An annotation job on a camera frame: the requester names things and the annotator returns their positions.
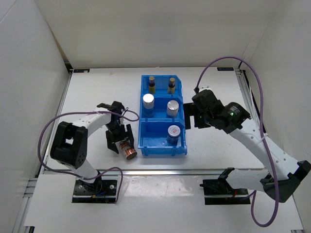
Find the blue-label silver-lid shaker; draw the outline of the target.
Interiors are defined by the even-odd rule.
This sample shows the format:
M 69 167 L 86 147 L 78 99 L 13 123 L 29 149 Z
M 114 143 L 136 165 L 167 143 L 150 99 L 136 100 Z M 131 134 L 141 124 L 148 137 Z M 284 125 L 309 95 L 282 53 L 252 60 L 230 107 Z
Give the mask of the blue-label silver-lid shaker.
M 154 116 L 154 103 L 155 98 L 152 94 L 145 94 L 143 96 L 143 112 L 145 117 L 153 117 Z
M 170 118 L 176 118 L 179 111 L 179 103 L 176 100 L 170 100 L 167 103 L 167 116 Z

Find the white-lid spice jar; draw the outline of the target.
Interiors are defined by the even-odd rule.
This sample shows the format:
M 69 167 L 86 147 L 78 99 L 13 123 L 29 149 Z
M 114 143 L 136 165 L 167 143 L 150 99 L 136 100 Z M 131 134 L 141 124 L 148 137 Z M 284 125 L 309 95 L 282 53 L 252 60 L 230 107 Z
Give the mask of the white-lid spice jar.
M 167 131 L 167 141 L 172 145 L 178 144 L 178 139 L 181 133 L 181 129 L 177 125 L 171 125 Z
M 137 151 L 131 145 L 129 139 L 120 141 L 118 146 L 119 151 L 123 154 L 126 160 L 132 160 L 137 156 Z

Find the yellow-label small brown bottle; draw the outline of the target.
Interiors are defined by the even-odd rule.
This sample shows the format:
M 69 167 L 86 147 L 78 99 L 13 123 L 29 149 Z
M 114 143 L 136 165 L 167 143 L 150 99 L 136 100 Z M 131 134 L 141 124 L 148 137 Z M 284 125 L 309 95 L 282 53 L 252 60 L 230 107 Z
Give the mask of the yellow-label small brown bottle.
M 149 77 L 148 89 L 150 94 L 156 93 L 156 84 L 154 76 Z
M 168 94 L 174 94 L 175 93 L 175 78 L 174 77 L 170 77 L 170 79 L 169 79 L 167 93 Z

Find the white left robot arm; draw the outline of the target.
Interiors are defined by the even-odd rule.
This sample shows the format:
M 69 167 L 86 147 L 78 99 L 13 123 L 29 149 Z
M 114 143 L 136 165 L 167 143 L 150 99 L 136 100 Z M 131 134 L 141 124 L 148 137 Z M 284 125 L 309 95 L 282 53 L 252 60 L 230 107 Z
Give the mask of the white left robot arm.
M 111 105 L 100 103 L 94 114 L 71 123 L 62 121 L 57 127 L 50 157 L 78 175 L 83 187 L 91 194 L 101 191 L 102 182 L 97 176 L 99 171 L 86 159 L 89 136 L 105 126 L 109 150 L 122 153 L 127 160 L 137 155 L 131 125 L 124 125 L 121 117 L 124 112 L 125 107 L 121 102 L 114 101 Z

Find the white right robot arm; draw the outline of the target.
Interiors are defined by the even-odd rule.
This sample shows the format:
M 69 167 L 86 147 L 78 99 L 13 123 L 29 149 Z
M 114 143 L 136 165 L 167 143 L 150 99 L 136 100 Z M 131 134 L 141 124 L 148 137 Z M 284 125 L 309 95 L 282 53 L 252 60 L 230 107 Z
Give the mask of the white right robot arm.
M 191 128 L 190 117 L 199 129 L 214 127 L 242 143 L 264 169 L 255 172 L 227 168 L 216 180 L 204 186 L 218 194 L 234 194 L 237 189 L 252 189 L 266 193 L 273 200 L 285 203 L 311 170 L 308 161 L 289 156 L 268 136 L 262 136 L 256 122 L 238 103 L 224 106 L 211 90 L 205 89 L 185 103 L 185 128 Z

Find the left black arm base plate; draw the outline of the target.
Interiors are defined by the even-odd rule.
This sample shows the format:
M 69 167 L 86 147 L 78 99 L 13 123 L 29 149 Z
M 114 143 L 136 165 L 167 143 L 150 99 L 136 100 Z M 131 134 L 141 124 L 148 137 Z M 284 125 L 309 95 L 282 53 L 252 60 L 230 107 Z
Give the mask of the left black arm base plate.
M 100 203 L 111 204 L 117 197 L 116 179 L 97 178 L 94 183 L 87 183 L 77 179 L 72 193 L 72 203 Z

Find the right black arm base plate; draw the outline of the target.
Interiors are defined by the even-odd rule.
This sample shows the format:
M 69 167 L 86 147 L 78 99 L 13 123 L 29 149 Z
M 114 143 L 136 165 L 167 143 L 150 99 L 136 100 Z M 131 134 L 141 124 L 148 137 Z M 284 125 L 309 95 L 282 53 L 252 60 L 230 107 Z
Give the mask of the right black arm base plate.
M 218 179 L 203 179 L 199 185 L 203 190 L 205 205 L 249 205 L 247 189 L 232 189 Z

